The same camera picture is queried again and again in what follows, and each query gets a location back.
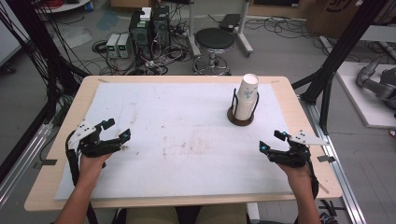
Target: white paper sheet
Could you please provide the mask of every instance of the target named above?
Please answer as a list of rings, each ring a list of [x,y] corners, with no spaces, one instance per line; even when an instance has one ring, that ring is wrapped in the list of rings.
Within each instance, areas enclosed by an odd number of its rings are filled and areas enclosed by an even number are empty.
[[[233,125],[227,110],[235,84],[102,83],[86,120],[113,118],[101,139],[131,129],[126,149],[106,162],[93,198],[175,197],[291,193],[287,178],[259,151],[262,140],[274,149],[288,145],[274,138],[287,131],[271,85],[259,86],[255,119]],[[73,190],[69,166],[55,199]]]

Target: power supply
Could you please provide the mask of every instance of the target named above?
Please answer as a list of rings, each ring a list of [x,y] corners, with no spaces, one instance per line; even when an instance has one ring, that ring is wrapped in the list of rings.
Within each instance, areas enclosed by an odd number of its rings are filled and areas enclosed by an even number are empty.
[[[117,44],[121,58],[128,58],[132,52],[131,37],[128,34],[122,34]]]
[[[111,35],[106,43],[108,57],[110,58],[118,58],[119,48],[117,48],[117,43],[119,42],[120,35]]]

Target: cardboard box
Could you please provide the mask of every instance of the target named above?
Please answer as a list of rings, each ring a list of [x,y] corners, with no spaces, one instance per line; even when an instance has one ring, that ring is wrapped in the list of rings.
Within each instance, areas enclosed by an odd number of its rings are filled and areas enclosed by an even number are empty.
[[[311,8],[313,7],[313,5],[315,4],[316,0],[300,0],[300,2],[298,3],[298,8],[307,13],[309,11],[311,11]]]
[[[317,0],[309,9],[305,27],[310,34],[338,38],[359,7],[355,1]]]

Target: forearm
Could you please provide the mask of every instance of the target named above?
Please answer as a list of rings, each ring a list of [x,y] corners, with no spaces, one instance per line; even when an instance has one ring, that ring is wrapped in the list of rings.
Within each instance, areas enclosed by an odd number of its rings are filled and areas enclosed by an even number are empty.
[[[56,224],[83,223],[93,188],[77,185],[67,200]]]
[[[296,195],[299,224],[320,224],[317,206],[311,194]]]

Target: gray device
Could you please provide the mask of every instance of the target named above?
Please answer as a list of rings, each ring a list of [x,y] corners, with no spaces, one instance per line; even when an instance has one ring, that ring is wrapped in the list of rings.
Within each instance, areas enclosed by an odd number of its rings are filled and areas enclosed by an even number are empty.
[[[379,59],[376,59],[363,67],[358,73],[356,84],[375,93],[389,108],[396,109],[396,68],[385,70],[378,83],[370,79],[378,64]]]
[[[119,58],[119,48],[117,43],[119,42],[120,35],[111,35],[106,43],[107,53],[109,58]]]
[[[132,52],[132,41],[128,34],[122,34],[117,43],[119,54],[121,58],[128,58]]]
[[[169,6],[154,7],[152,22],[154,24],[154,32],[156,34],[157,44],[162,45],[164,48],[170,46],[171,37],[169,24]]]

